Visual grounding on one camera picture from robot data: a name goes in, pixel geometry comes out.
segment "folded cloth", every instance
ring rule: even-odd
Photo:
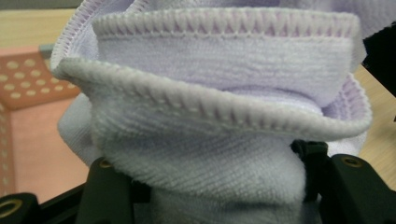
[[[318,223],[290,143],[359,152],[371,111],[350,72],[391,8],[85,1],[52,55],[54,75],[83,91],[61,136],[87,164],[104,154],[152,186],[141,223]]]

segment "light wood surface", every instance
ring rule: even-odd
[[[72,9],[0,11],[0,47],[54,43],[73,14]],[[374,112],[361,157],[396,189],[396,99],[364,68],[356,73]]]

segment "terry fabric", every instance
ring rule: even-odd
[[[141,223],[318,223],[290,143],[359,152],[371,112],[350,72],[392,7],[85,1],[51,61],[83,91],[61,136],[87,164],[104,154],[152,186]]]

